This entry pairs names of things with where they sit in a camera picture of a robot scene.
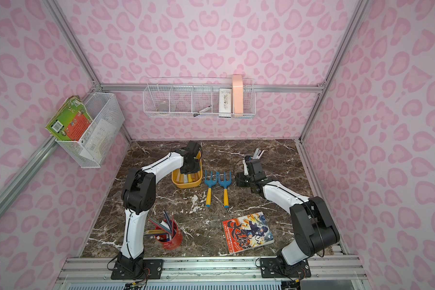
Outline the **yellow plastic storage box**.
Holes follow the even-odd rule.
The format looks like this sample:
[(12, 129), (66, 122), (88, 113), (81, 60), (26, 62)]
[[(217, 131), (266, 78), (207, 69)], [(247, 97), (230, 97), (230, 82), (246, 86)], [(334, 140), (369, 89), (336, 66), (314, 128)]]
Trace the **yellow plastic storage box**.
[(176, 169), (172, 172), (171, 180), (174, 185), (179, 189), (189, 189), (193, 187), (198, 187), (203, 180), (203, 164), (201, 161), (201, 151), (198, 152), (195, 158), (198, 162), (195, 172), (192, 174), (182, 174), (180, 169)]

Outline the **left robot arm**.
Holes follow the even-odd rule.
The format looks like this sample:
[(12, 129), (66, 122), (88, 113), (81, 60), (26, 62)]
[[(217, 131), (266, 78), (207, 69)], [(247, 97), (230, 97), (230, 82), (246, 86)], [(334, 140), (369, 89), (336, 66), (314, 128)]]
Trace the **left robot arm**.
[(122, 191), (126, 227), (114, 270), (133, 272), (143, 267), (145, 225), (156, 200), (157, 183), (175, 170), (186, 175), (197, 173), (201, 168), (198, 158), (201, 152), (200, 143), (189, 141), (185, 147), (172, 150), (150, 165), (129, 169)]

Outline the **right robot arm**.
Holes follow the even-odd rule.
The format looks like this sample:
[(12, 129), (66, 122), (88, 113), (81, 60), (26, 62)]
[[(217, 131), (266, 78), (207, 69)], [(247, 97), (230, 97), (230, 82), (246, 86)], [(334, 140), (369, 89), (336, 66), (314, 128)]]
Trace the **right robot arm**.
[(244, 172), (237, 178), (239, 187), (251, 191), (284, 209), (291, 217), (294, 240), (277, 255), (283, 266), (292, 266), (324, 252), (340, 241), (340, 234), (324, 199), (308, 198), (266, 176), (258, 158), (243, 159)]

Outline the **blue rake yellow handle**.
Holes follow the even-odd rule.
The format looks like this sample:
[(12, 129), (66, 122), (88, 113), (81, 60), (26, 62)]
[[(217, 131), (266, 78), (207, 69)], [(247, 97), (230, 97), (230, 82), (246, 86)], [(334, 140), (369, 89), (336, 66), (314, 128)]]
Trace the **blue rake yellow handle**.
[(224, 189), (224, 208), (228, 209), (230, 207), (228, 188), (232, 184), (232, 172), (224, 172), (222, 174), (218, 172), (217, 180), (219, 185)]
[(210, 207), (211, 206), (212, 188), (213, 188), (213, 186), (215, 186), (218, 183), (216, 172), (205, 171), (204, 182), (205, 182), (205, 185), (208, 187), (205, 205), (206, 205), (206, 207)]

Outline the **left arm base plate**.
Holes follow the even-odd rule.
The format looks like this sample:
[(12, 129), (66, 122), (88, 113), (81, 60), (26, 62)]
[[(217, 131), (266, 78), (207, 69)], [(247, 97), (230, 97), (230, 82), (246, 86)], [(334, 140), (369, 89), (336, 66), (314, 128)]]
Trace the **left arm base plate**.
[(163, 271), (162, 259), (117, 259), (112, 273), (111, 280), (144, 280), (161, 279)]

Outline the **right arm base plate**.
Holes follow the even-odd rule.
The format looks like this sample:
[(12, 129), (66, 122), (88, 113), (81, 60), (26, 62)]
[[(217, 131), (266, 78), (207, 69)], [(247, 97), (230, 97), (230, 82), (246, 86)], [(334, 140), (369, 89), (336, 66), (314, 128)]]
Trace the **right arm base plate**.
[(302, 280), (310, 278), (311, 268), (306, 259), (293, 264), (287, 265), (281, 259), (277, 258), (260, 258), (258, 268), (261, 270), (262, 278), (290, 278)]

